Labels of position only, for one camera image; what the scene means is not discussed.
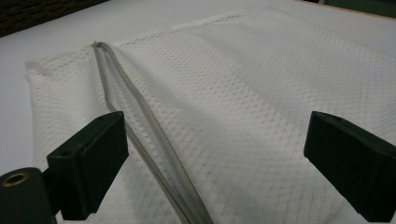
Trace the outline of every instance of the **white mesh fabric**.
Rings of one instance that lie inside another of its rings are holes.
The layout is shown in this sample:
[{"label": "white mesh fabric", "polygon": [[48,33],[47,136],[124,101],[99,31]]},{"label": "white mesh fabric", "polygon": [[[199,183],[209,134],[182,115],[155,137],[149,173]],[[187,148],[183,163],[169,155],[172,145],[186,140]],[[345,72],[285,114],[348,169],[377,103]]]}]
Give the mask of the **white mesh fabric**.
[{"label": "white mesh fabric", "polygon": [[[273,7],[232,12],[112,48],[215,222],[314,224],[335,212],[342,197],[303,156],[312,110],[396,143],[395,59]],[[108,110],[92,49],[32,61],[27,68],[35,164],[44,168],[47,154]],[[112,103],[162,167],[165,158],[134,112],[132,95],[116,84],[112,92]],[[132,146],[130,152],[88,222],[177,222]]]}]

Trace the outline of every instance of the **honeycomb textured fabric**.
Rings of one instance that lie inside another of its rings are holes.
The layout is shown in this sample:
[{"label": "honeycomb textured fabric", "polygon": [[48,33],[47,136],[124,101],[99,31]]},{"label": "honeycomb textured fabric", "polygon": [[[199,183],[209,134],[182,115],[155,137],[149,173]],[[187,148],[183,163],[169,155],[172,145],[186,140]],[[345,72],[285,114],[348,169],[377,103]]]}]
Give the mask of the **honeycomb textured fabric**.
[{"label": "honeycomb textured fabric", "polygon": [[[396,144],[396,60],[274,7],[231,12],[112,45],[215,223],[324,223],[343,198],[304,158],[312,110]],[[108,113],[92,48],[26,64],[34,160]],[[172,169],[123,80],[111,104],[173,185]],[[130,144],[88,223],[180,222]]]}]

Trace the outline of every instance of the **white fabric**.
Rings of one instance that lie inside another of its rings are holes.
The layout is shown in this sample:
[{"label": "white fabric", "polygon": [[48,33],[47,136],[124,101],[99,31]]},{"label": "white fabric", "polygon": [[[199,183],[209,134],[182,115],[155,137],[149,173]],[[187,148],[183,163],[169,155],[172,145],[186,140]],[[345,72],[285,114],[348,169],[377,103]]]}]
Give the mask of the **white fabric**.
[{"label": "white fabric", "polygon": [[[395,59],[273,7],[112,48],[217,223],[324,223],[336,211],[342,197],[303,156],[312,110],[396,143]],[[47,154],[108,109],[92,48],[26,66],[44,169]],[[130,93],[113,88],[112,103],[161,163]],[[179,222],[132,145],[130,154],[88,223]]]}]

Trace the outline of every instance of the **dark wicker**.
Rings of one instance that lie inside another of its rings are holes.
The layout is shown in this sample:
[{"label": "dark wicker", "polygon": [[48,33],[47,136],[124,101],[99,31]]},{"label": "dark wicker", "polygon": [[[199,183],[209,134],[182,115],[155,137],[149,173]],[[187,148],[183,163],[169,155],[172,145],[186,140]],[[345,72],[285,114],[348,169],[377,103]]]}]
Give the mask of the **dark wicker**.
[{"label": "dark wicker", "polygon": [[108,0],[0,0],[0,37]]}]

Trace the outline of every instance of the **white table surface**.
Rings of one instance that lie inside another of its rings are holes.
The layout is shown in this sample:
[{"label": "white table surface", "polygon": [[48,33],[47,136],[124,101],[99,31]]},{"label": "white table surface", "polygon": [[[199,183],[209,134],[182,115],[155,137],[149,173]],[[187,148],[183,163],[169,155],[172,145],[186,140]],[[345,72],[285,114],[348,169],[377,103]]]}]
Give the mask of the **white table surface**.
[{"label": "white table surface", "polygon": [[[80,49],[94,40],[121,42],[157,28],[262,4],[278,7],[396,58],[396,21],[295,0],[106,2],[0,38],[0,175],[33,164],[32,107],[24,66],[27,60]],[[328,223],[367,222],[346,204]]]}]

